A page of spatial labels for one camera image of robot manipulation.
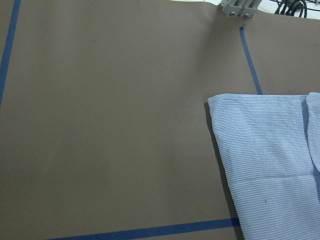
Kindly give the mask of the blue striped button shirt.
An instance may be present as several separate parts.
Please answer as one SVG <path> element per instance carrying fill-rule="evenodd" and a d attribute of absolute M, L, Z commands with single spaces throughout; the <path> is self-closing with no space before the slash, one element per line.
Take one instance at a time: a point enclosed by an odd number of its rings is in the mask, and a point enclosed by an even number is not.
<path fill-rule="evenodd" d="M 219 94 L 208 106 L 244 238 L 319 239 L 319 93 Z"/>

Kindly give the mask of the aluminium frame post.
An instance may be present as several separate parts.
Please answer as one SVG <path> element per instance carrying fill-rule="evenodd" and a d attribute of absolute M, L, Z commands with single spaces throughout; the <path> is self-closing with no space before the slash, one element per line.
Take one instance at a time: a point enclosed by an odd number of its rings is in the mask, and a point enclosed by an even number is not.
<path fill-rule="evenodd" d="M 262 0 L 221 0 L 218 8 L 226 16 L 250 19 L 258 10 Z"/>

